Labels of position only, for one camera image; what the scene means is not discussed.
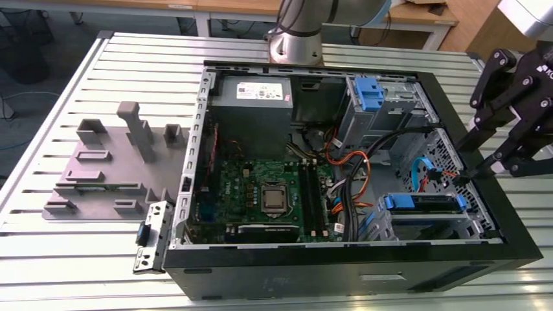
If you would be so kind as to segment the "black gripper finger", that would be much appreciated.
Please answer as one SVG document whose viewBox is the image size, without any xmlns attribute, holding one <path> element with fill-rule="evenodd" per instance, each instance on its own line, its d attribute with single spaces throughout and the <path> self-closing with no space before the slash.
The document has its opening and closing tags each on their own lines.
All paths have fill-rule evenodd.
<svg viewBox="0 0 553 311">
<path fill-rule="evenodd" d="M 516 178 L 552 174 L 552 157 L 533 159 L 539 151 L 551 144 L 552 128 L 533 126 L 523 130 L 516 126 L 496 152 L 468 171 L 468 177 L 487 178 L 503 172 Z"/>
<path fill-rule="evenodd" d="M 457 151 L 479 149 L 497 129 L 515 119 L 508 106 L 535 83 L 533 78 L 528 78 L 527 83 L 515 81 L 516 65 L 517 58 L 508 49 L 493 51 L 471 96 L 469 105 L 476 113 L 468 133 L 456 142 Z"/>
</svg>

